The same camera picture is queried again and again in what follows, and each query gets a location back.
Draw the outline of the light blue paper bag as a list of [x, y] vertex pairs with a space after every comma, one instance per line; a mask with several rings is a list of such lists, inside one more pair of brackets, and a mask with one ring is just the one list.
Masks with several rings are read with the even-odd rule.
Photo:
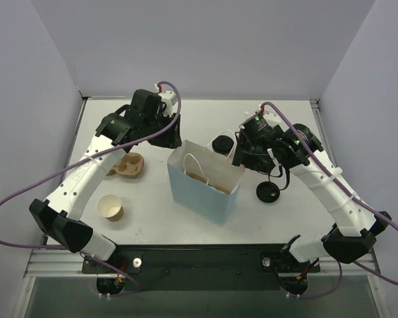
[[[189, 140], [183, 140], [168, 157], [167, 168], [174, 202], [217, 225], [225, 223], [235, 207], [245, 168]], [[228, 195], [192, 179], [187, 172], [204, 176], [232, 193]]]

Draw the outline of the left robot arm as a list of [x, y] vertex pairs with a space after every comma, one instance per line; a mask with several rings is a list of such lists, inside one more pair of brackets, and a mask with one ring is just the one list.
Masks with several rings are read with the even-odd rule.
[[143, 141], [175, 149], [181, 145], [177, 90], [138, 89], [131, 102], [106, 115], [98, 125], [77, 168], [45, 199], [35, 199], [29, 211], [40, 230], [70, 252], [95, 256], [106, 272], [121, 266], [117, 244], [82, 222], [84, 209], [108, 172]]

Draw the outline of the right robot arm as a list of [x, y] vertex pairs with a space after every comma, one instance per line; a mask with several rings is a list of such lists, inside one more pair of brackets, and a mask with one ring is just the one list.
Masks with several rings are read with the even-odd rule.
[[316, 196], [334, 220], [330, 231], [293, 237], [281, 253], [281, 264], [296, 270], [304, 262], [331, 256], [350, 264], [367, 254], [388, 226], [358, 204], [358, 196], [330, 161], [318, 137], [296, 123], [284, 131], [256, 112], [239, 126], [232, 164], [270, 174], [276, 164], [293, 174]]

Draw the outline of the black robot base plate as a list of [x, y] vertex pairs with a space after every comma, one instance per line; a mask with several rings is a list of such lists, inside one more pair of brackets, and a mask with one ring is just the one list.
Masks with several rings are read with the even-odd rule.
[[269, 291], [292, 287], [304, 292], [306, 278], [319, 264], [300, 263], [282, 244], [122, 245], [111, 265], [134, 280], [86, 257], [82, 273], [97, 275], [102, 292], [155, 291]]

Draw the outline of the black plastic cup lid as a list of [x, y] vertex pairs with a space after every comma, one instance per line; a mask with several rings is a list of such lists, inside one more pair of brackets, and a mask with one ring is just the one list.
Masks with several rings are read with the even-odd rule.
[[226, 135], [219, 135], [212, 141], [212, 149], [214, 152], [230, 153], [234, 146], [234, 141]]

